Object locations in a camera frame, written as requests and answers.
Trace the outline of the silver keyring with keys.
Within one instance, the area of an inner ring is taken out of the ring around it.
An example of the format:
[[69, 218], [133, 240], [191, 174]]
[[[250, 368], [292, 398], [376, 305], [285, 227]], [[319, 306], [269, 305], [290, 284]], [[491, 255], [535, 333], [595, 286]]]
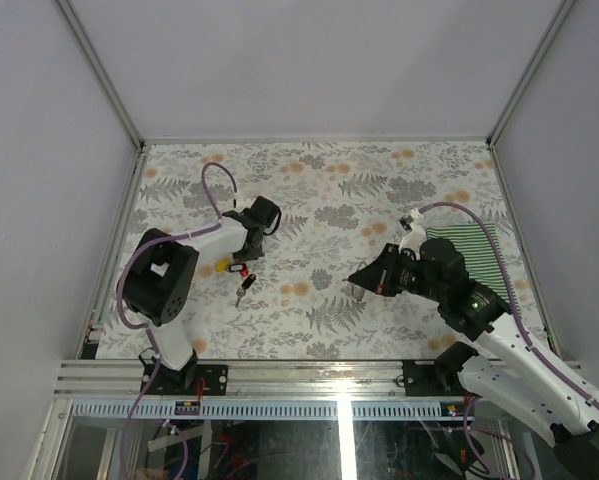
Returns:
[[368, 263], [365, 260], [362, 260], [358, 264], [356, 271], [351, 274], [351, 294], [352, 297], [358, 302], [361, 302], [364, 299], [365, 293], [367, 291], [367, 283], [371, 274], [371, 272], [368, 272], [367, 269]]

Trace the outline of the red key tag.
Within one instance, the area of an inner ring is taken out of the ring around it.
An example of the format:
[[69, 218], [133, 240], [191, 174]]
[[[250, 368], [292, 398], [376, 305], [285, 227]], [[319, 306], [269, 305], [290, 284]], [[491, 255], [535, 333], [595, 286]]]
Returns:
[[226, 270], [229, 273], [238, 273], [242, 278], [247, 278], [250, 275], [250, 271], [246, 263], [231, 263], [227, 266]]

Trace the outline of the yellow key tag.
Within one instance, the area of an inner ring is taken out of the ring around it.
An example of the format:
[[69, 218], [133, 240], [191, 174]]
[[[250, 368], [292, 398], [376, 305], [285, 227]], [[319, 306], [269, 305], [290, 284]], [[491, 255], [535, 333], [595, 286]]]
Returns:
[[215, 264], [215, 271], [217, 273], [221, 273], [227, 270], [228, 266], [231, 263], [231, 259], [230, 258], [223, 258], [221, 260], [219, 260], [216, 264]]

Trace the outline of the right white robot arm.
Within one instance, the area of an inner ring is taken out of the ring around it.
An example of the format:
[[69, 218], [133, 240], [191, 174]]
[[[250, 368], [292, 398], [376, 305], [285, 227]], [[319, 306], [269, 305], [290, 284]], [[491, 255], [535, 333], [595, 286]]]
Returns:
[[480, 396], [530, 427], [577, 479], [599, 479], [599, 388], [576, 373], [516, 322], [511, 306], [469, 276], [446, 239], [423, 242], [419, 254], [384, 247], [349, 282], [374, 294], [407, 292], [436, 303], [466, 341], [437, 359], [437, 387]]

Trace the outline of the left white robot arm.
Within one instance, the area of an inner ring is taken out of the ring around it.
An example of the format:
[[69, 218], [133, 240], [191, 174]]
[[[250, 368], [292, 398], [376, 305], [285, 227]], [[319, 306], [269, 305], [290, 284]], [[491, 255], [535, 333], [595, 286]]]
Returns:
[[195, 271], [225, 260], [224, 269], [243, 277], [237, 297], [242, 298], [256, 280], [248, 264], [264, 257], [264, 238], [276, 232], [281, 209], [258, 196], [241, 211], [220, 215], [218, 223], [196, 232], [168, 235], [153, 228], [141, 238], [117, 284], [118, 309], [143, 317], [152, 347], [145, 363], [147, 381], [176, 394], [187, 394], [203, 384], [197, 371], [197, 354], [186, 340], [179, 318], [187, 301]]

